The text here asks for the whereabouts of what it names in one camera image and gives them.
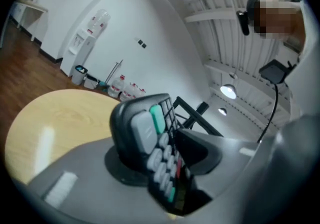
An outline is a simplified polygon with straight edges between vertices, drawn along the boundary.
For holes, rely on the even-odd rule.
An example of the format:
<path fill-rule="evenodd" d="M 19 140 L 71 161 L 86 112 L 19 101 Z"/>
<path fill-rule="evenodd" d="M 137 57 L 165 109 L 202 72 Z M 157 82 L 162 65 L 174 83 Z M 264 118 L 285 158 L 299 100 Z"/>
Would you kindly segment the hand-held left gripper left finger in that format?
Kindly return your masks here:
<path fill-rule="evenodd" d="M 124 165 L 113 140 L 105 138 L 71 149 L 27 186 L 76 223 L 171 223 L 147 185 L 147 176 Z"/>

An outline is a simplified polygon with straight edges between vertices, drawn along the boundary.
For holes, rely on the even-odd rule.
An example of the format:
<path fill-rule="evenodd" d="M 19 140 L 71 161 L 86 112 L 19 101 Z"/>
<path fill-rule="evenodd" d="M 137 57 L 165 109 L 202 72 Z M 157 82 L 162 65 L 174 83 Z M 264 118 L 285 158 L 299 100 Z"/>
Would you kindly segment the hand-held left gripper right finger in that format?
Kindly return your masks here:
<path fill-rule="evenodd" d="M 294 224 L 318 216 L 320 194 L 320 117 L 305 115 L 260 143 L 179 129 L 188 142 L 216 146 L 220 163 L 195 175 L 211 201 L 181 218 L 181 224 Z"/>

